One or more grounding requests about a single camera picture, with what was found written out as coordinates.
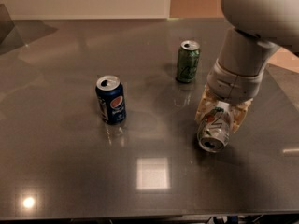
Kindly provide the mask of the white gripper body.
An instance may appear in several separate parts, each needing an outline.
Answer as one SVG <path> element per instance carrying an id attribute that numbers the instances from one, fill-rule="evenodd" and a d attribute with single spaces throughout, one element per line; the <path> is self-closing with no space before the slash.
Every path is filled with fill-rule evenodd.
<path id="1" fill-rule="evenodd" d="M 231 105 L 244 103 L 254 98 L 263 80 L 265 61 L 257 63 L 256 75 L 240 75 L 221 66 L 217 59 L 207 75 L 206 84 L 218 100 Z"/>

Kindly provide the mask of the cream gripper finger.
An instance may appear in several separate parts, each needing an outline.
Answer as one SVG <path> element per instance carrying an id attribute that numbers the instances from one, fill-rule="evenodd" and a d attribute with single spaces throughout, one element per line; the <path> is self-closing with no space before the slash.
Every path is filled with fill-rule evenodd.
<path id="1" fill-rule="evenodd" d="M 246 102 L 243 102 L 241 104 L 237 105 L 231 105 L 230 111 L 232 114 L 232 132 L 236 133 L 237 130 L 240 128 L 242 125 L 248 111 L 249 111 L 249 106 L 252 103 L 252 99 L 247 100 Z"/>
<path id="2" fill-rule="evenodd" d="M 201 100 L 195 113 L 195 121 L 199 124 L 207 110 L 218 102 L 216 96 L 211 92 L 208 85 L 205 85 Z"/>

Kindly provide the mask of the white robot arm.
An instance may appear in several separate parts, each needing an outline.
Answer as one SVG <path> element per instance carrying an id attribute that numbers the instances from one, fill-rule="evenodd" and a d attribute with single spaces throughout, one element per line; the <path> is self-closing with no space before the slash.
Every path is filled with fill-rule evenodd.
<path id="1" fill-rule="evenodd" d="M 234 132 L 259 92 L 268 59 L 280 48 L 299 54 L 299 0 L 221 0 L 221 10 L 231 28 L 207 75 L 195 120 L 221 101 L 231 106 Z"/>

